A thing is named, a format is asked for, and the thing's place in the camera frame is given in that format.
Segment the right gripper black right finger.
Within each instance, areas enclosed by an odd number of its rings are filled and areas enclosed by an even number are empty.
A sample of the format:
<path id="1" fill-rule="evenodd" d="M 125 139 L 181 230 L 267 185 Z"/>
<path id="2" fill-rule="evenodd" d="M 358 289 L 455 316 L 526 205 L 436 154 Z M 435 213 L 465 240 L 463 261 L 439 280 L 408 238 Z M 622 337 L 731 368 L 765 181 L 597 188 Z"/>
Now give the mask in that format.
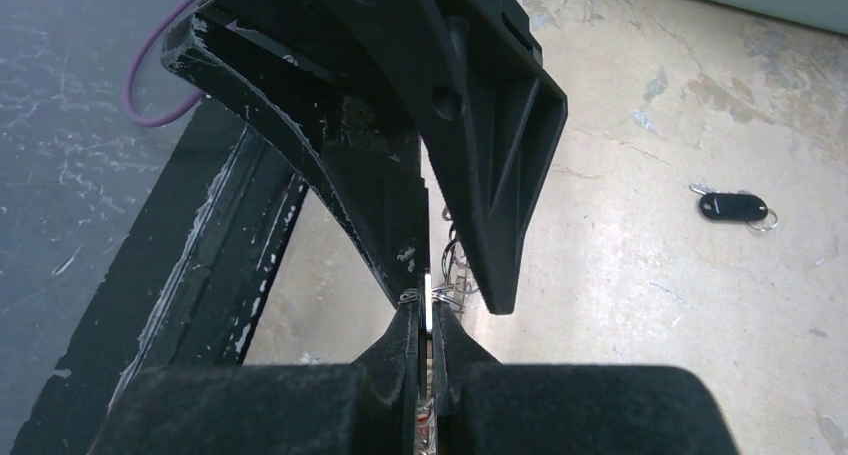
<path id="1" fill-rule="evenodd" d="M 673 366 L 505 364 L 433 308 L 442 454 L 736 454 L 712 393 Z"/>

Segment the black plastic key tag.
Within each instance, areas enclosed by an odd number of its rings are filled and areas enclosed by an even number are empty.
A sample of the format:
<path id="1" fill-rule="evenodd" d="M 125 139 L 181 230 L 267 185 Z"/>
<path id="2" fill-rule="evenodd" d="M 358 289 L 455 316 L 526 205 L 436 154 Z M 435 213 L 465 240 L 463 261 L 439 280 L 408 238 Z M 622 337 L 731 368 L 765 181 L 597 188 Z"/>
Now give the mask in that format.
<path id="1" fill-rule="evenodd" d="M 701 196 L 698 208 L 707 219 L 720 222 L 759 222 L 769 209 L 756 195 L 710 192 Z"/>

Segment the large keyring with keys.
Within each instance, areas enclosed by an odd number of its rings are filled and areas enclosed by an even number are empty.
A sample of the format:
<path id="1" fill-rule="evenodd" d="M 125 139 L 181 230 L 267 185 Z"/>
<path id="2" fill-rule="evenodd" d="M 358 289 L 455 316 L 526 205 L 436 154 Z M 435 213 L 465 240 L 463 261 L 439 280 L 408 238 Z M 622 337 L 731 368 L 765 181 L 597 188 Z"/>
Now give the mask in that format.
<path id="1" fill-rule="evenodd" d="M 418 375 L 419 394 L 415 408 L 414 454 L 436 454 L 438 450 L 435 350 L 432 341 L 432 329 L 435 325 L 433 305 L 446 304 L 461 317 L 465 312 L 465 298 L 479 291 L 447 206 L 443 208 L 441 218 L 450 224 L 447 232 L 448 242 L 440 258 L 441 274 L 433 280 L 433 276 L 426 272 L 422 289 L 405 290 L 399 298 L 401 306 L 409 304 L 418 306 L 421 312 L 419 321 L 424 330 L 423 335 L 418 335 L 419 367 L 423 368 L 423 373 Z"/>

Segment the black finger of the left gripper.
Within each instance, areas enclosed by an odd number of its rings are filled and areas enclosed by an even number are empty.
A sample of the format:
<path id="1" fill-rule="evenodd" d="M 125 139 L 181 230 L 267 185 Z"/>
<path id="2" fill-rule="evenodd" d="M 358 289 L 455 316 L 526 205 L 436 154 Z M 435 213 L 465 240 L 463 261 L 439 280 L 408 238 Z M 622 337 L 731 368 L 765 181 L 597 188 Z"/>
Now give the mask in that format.
<path id="1" fill-rule="evenodd" d="M 170 29 L 163 66 L 223 104 L 304 178 L 393 306 L 429 264 L 417 135 L 301 66 L 199 13 Z"/>
<path id="2" fill-rule="evenodd" d="M 488 310 L 514 311 L 568 106 L 518 0 L 212 0 L 421 135 Z"/>

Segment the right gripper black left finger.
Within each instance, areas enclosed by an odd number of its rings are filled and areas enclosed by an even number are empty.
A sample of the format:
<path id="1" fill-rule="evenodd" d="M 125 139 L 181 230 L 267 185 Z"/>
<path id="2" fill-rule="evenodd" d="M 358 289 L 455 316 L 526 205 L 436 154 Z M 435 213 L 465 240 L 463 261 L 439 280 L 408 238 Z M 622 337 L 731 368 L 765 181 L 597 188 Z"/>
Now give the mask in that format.
<path id="1" fill-rule="evenodd" d="M 168 366 L 139 373 L 94 454 L 410 454 L 419 310 L 402 305 L 348 364 Z"/>

